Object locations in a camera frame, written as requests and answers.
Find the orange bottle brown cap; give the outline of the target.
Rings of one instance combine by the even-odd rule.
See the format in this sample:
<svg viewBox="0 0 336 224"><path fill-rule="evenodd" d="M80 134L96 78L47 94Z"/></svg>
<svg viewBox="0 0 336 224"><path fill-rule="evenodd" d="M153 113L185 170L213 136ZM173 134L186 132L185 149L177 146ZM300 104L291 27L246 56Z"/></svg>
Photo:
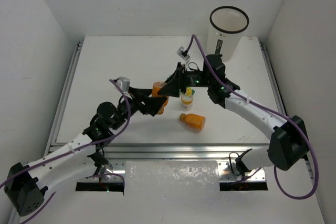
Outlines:
<svg viewBox="0 0 336 224"><path fill-rule="evenodd" d="M204 128L206 117L193 113L181 113L179 121L193 129L201 131Z"/></svg>

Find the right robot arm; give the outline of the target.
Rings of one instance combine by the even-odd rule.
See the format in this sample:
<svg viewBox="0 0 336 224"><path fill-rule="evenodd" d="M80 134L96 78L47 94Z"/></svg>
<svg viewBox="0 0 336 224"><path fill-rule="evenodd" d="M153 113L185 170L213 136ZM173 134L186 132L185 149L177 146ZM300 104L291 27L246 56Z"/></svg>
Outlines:
<svg viewBox="0 0 336 224"><path fill-rule="evenodd" d="M263 110L260 104L248 100L247 94L226 78L225 70L226 66L217 55L206 56L202 70L188 71L178 63L158 94L179 97L188 87L205 87L213 103L241 116L269 139L268 146L248 149L235 159L235 174L244 176L253 169L267 166L289 170L309 151L304 140L304 121L294 116L288 122L281 115Z"/></svg>

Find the orange bottle fruit label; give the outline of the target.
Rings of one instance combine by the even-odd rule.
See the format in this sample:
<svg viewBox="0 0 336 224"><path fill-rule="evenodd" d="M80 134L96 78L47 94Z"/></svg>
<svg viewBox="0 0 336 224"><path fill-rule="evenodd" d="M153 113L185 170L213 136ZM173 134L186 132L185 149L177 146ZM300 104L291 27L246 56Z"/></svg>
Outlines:
<svg viewBox="0 0 336 224"><path fill-rule="evenodd" d="M165 82L161 82L161 81L158 81L158 82L155 82L153 83L153 87L152 87L152 97L161 97L160 95L158 95L158 91L164 87L166 85ZM161 115L163 114L164 112L164 108L166 107L167 103L169 101L169 98L166 96L166 101L165 103L161 106L161 108L159 109L157 115Z"/></svg>

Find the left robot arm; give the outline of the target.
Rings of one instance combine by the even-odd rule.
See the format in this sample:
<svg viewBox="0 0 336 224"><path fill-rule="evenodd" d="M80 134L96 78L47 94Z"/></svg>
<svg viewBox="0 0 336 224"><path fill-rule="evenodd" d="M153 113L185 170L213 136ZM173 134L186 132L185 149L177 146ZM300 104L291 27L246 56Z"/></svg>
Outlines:
<svg viewBox="0 0 336 224"><path fill-rule="evenodd" d="M78 180L106 171L109 161L102 153L128 126L135 112L155 116L167 101L166 97L153 97L150 89L128 89L117 106L103 102L89 126L66 145L27 165L17 163L1 184L19 216L25 217L43 205L46 197Z"/></svg>

